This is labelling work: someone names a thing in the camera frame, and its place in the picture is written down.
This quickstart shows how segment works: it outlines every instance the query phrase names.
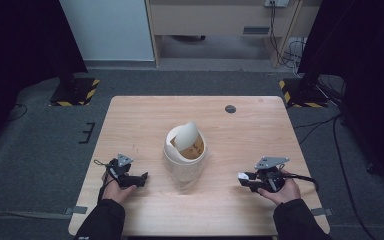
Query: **hazard tape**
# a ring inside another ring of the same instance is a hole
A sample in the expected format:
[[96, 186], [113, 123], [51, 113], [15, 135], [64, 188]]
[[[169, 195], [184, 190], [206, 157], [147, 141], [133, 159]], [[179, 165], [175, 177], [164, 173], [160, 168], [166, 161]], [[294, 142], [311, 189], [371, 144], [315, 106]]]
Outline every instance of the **hazard tape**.
[[79, 106], [79, 105], [88, 105], [89, 102], [92, 100], [93, 95], [95, 94], [96, 88], [98, 87], [99, 80], [95, 79], [92, 83], [92, 85], [89, 88], [88, 94], [85, 99], [82, 99], [82, 101], [56, 101], [51, 102], [50, 106], [62, 106], [62, 107], [68, 107], [68, 106]]
[[279, 82], [280, 88], [282, 89], [283, 96], [285, 97], [286, 105], [288, 107], [327, 107], [325, 103], [314, 103], [314, 102], [305, 102], [305, 103], [294, 103], [291, 99], [291, 95], [288, 92], [288, 89], [285, 85], [285, 82], [282, 80]]

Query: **black sleeve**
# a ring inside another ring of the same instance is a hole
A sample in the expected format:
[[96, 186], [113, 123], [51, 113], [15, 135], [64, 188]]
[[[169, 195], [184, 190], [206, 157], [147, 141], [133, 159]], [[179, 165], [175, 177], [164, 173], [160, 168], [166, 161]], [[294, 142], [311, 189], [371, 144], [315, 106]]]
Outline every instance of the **black sleeve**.
[[124, 208], [111, 199], [101, 200], [77, 231], [77, 239], [121, 239]]
[[279, 240], [332, 239], [323, 232], [302, 199], [281, 203], [274, 210], [273, 218], [277, 233], [279, 234]]

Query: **gray carpet floor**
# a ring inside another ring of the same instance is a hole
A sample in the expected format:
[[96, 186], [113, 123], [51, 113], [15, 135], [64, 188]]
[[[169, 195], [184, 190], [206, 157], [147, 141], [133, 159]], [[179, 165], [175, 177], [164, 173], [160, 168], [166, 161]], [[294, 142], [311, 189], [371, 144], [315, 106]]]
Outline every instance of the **gray carpet floor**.
[[[117, 95], [282, 96], [278, 82], [291, 73], [244, 71], [91, 70], [101, 80], [88, 106], [50, 107], [58, 85], [49, 79], [24, 89], [0, 132], [0, 211], [63, 213], [76, 204], [108, 105]], [[337, 115], [327, 108], [289, 108], [294, 127]], [[88, 144], [79, 144], [96, 127]], [[333, 122], [296, 129], [312, 177], [320, 185], [334, 239], [369, 239], [352, 209], [334, 143]], [[384, 239], [384, 176], [366, 172], [366, 158], [354, 136], [339, 122], [336, 135], [356, 208], [376, 239]], [[71, 239], [69, 219], [0, 218], [0, 239]]]

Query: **white wall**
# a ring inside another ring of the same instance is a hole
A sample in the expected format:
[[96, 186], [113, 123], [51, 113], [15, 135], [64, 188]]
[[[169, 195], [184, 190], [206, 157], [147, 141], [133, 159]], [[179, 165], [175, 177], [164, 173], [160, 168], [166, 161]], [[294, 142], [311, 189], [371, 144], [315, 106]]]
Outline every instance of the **white wall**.
[[84, 60], [154, 61], [145, 0], [60, 0]]

